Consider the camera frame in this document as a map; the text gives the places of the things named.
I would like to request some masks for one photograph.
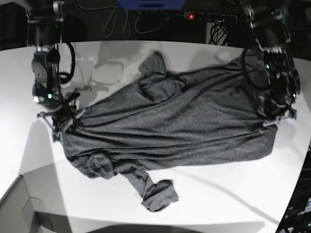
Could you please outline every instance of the white table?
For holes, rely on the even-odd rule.
[[[161,51],[169,70],[203,68],[238,57],[237,48],[175,42],[83,42],[74,44],[77,66],[69,91],[91,85],[82,94],[88,105],[113,94],[139,77],[139,65]],[[271,155],[257,161],[176,167],[151,171],[154,182],[172,179],[179,202],[158,213],[148,212],[141,197],[121,175],[89,179],[65,158],[60,143],[36,114],[32,101],[33,48],[0,52],[0,125],[2,129],[0,196],[17,174],[23,174],[35,208],[68,216],[71,230],[83,233],[118,223],[183,226],[201,232],[273,233],[298,180],[311,139],[311,62],[295,60],[303,94],[297,100],[295,125],[282,123]],[[61,70],[70,70],[70,53],[61,47]]]

